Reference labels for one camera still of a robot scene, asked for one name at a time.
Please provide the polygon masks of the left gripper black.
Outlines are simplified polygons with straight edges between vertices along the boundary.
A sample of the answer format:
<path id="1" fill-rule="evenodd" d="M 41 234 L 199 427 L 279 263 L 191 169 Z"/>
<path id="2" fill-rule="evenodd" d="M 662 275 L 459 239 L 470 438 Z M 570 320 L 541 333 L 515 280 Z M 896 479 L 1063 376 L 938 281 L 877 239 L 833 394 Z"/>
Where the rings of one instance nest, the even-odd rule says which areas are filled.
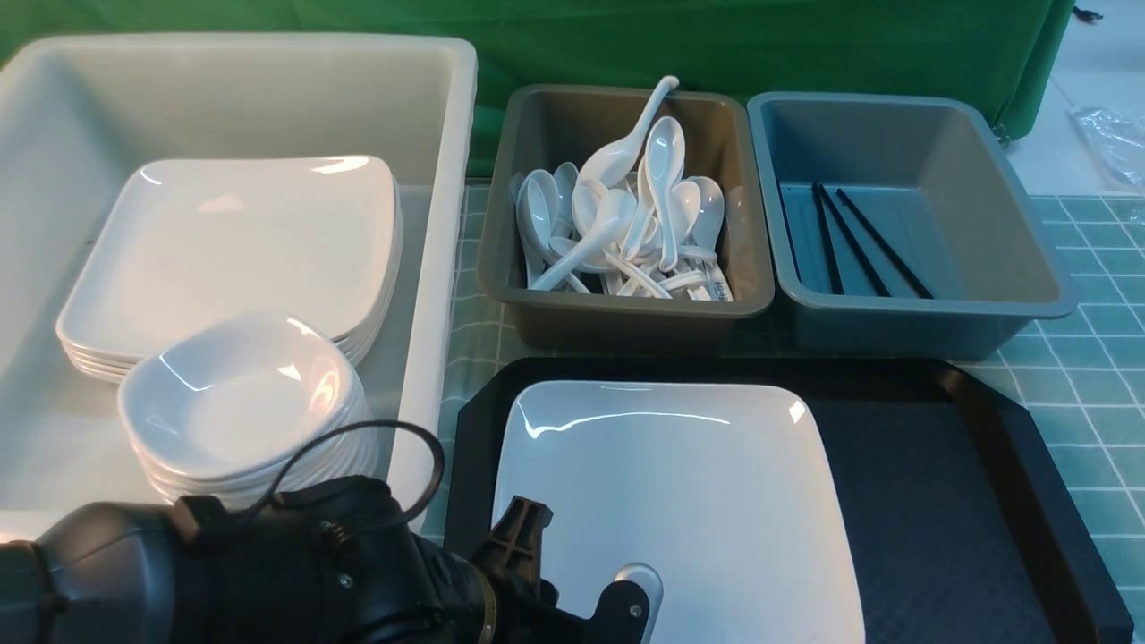
<path id="1" fill-rule="evenodd" d="M 417 537 L 388 485 L 364 476 L 273 494 L 242 511 L 181 497 L 180 643 L 556 643 L 540 579 L 553 513 L 515 496 L 469 557 Z"/>

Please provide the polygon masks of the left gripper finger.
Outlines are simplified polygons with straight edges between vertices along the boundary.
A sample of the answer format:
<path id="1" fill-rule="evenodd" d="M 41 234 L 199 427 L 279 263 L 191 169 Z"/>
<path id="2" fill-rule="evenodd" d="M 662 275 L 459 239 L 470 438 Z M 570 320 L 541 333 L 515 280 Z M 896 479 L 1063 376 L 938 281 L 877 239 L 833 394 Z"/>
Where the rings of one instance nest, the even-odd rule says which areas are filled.
<path id="1" fill-rule="evenodd" d="M 646 563 L 629 563 L 598 596 L 589 619 L 560 612 L 556 643 L 650 643 L 664 584 Z"/>

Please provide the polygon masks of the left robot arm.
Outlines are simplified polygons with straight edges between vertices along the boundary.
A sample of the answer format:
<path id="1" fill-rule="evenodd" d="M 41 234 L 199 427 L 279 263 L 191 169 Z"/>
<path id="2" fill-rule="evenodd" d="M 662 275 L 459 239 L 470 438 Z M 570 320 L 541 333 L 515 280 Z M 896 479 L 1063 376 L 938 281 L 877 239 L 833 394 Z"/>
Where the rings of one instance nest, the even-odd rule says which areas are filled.
<path id="1" fill-rule="evenodd" d="M 469 558 L 418 537 L 365 476 L 271 495 L 97 502 L 3 543 L 3 643 L 648 643 L 664 600 L 630 563 L 589 618 L 540 578 L 552 513 L 515 497 Z"/>

